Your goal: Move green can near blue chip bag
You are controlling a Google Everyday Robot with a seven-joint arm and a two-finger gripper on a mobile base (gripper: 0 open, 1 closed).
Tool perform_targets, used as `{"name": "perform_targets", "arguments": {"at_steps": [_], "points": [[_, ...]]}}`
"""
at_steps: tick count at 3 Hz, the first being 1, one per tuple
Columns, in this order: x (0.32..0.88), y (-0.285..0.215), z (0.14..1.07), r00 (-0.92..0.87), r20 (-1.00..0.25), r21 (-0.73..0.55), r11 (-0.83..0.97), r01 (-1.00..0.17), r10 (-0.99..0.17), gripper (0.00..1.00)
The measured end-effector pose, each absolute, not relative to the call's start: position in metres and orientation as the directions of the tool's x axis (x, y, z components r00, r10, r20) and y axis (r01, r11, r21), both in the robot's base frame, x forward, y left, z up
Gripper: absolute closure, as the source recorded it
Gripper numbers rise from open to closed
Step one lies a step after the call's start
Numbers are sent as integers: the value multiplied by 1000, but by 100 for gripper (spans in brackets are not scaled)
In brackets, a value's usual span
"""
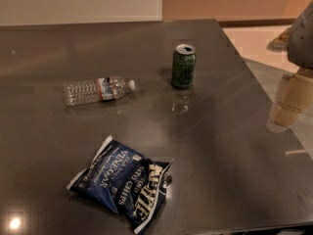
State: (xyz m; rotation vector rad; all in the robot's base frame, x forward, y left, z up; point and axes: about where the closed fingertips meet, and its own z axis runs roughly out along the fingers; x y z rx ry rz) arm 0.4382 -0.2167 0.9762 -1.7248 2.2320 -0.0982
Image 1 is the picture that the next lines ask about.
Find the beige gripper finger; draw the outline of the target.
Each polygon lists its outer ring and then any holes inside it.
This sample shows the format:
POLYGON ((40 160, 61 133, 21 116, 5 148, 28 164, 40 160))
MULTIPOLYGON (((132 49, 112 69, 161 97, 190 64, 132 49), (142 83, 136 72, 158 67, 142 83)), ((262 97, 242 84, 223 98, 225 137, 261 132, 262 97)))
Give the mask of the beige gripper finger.
POLYGON ((272 123, 289 127, 313 104, 313 70, 299 68, 284 74, 269 114, 272 123))
POLYGON ((288 27, 270 42, 270 46, 275 49, 286 49, 288 47, 290 33, 291 29, 288 27))

